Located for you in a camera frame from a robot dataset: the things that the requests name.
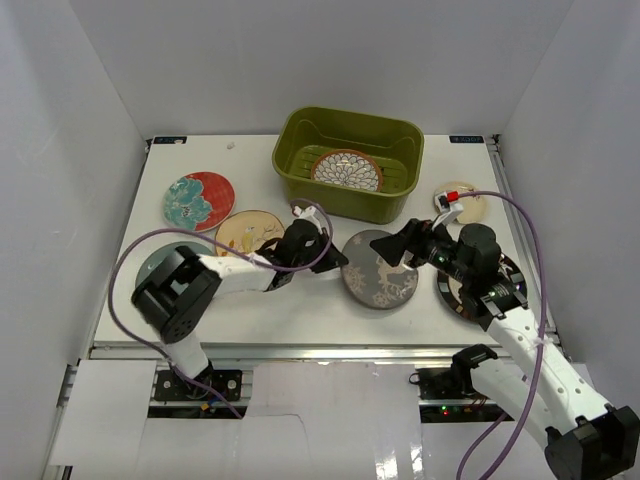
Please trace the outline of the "teal plain plate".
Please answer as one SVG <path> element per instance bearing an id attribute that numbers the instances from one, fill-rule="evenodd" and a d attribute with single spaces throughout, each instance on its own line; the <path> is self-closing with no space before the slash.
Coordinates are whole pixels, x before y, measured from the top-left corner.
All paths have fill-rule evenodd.
<path id="1" fill-rule="evenodd" d="M 161 248 L 155 250 L 144 260 L 138 270 L 134 290 L 137 290 L 138 287 L 149 277 L 149 275 L 165 260 L 165 258 L 178 247 L 187 247 L 191 249 L 195 254 L 209 256 L 214 255 L 214 252 L 210 247 L 194 241 L 180 241 L 166 244 Z"/>

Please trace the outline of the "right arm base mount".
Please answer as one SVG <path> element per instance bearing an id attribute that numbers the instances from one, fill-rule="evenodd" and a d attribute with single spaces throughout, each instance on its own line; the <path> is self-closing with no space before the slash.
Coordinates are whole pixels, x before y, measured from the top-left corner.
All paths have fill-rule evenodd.
<path id="1" fill-rule="evenodd" d="M 493 400 L 477 392 L 464 393 L 449 369 L 421 368 L 408 382 L 419 390 L 419 410 L 423 424 L 493 422 L 503 410 Z"/>

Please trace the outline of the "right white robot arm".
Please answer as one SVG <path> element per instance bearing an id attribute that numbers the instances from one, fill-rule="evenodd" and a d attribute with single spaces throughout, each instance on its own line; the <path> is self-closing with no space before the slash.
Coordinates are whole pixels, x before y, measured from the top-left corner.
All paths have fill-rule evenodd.
<path id="1" fill-rule="evenodd" d="M 429 264 L 460 283 L 465 309 L 519 366 L 507 371 L 497 354 L 474 345 L 452 361 L 453 390 L 493 399 L 544 451 L 557 479 L 609 479 L 631 469 L 639 446 L 639 417 L 615 407 L 574 369 L 548 337 L 525 295 L 502 267 L 494 231 L 482 224 L 451 238 L 444 225 L 410 220 L 398 233 L 370 243 L 388 264 Z"/>

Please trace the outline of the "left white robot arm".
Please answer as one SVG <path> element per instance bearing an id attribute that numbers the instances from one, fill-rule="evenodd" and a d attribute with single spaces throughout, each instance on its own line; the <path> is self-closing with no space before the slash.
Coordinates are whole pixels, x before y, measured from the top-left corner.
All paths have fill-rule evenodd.
<path id="1" fill-rule="evenodd" d="M 282 237 L 266 241 L 247 259 L 201 255 L 179 246 L 135 288 L 131 302 L 179 371 L 177 387 L 199 399 L 209 392 L 212 377 L 195 329 L 215 297 L 270 292 L 289 284 L 300 270 L 319 274 L 347 264 L 326 230 L 297 219 Z"/>

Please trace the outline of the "grey deer plate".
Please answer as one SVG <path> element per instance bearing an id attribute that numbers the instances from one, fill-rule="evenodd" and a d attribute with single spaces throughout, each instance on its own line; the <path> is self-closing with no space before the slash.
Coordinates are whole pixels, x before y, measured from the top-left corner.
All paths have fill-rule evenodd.
<path id="1" fill-rule="evenodd" d="M 363 230 L 353 235 L 342 250 L 349 260 L 341 268 L 346 289 L 361 304 L 377 310 L 404 305 L 419 283 L 417 270 L 408 268 L 404 262 L 391 266 L 370 247 L 371 241 L 387 235 L 383 230 Z"/>

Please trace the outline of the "beige bird plate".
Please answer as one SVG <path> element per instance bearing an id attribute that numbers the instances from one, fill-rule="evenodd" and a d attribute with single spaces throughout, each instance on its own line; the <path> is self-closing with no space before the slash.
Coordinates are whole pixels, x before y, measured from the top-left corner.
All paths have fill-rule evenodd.
<path id="1" fill-rule="evenodd" d="M 245 210 L 231 215 L 218 227 L 214 239 L 242 254 L 249 254 L 284 234 L 277 216 L 262 210 Z"/>

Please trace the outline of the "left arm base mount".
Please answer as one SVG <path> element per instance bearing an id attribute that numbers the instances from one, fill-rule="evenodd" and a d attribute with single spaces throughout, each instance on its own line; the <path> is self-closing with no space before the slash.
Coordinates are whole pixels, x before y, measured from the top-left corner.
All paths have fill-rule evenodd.
<path id="1" fill-rule="evenodd" d="M 217 390 L 230 402 L 241 398 L 243 372 L 241 370 L 215 370 L 203 383 Z M 172 370 L 156 373 L 151 398 L 158 402 L 186 402 L 210 400 L 214 395 L 183 380 Z"/>

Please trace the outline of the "red and teal floral plate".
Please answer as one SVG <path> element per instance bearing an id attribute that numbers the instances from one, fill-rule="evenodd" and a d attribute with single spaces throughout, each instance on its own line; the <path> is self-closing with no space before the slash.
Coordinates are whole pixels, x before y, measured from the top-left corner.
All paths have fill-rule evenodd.
<path id="1" fill-rule="evenodd" d="M 175 180 L 162 198 L 165 222 L 175 228 L 205 232 L 232 212 L 236 200 L 231 182 L 219 173 L 193 172 Z"/>

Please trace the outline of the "dark rim cream plate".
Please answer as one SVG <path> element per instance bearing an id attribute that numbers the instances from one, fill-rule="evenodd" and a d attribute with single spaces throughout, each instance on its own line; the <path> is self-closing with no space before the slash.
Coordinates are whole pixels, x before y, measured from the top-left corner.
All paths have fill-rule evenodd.
<path id="1" fill-rule="evenodd" d="M 512 281 L 524 297 L 527 297 L 526 279 L 519 266 L 504 253 L 501 254 L 499 266 L 500 272 Z M 442 272 L 437 272 L 436 287 L 441 300 L 449 307 L 450 310 L 464 320 L 470 322 L 476 321 L 472 313 L 463 306 L 460 299 L 460 282 Z"/>

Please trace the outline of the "white petal pattern plate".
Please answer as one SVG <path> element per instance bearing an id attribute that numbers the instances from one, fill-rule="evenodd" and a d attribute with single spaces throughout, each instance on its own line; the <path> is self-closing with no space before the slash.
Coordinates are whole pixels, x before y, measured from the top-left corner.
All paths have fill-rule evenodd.
<path id="1" fill-rule="evenodd" d="M 378 164 L 365 154 L 349 149 L 321 155 L 311 168 L 313 181 L 332 186 L 379 192 L 383 175 Z"/>

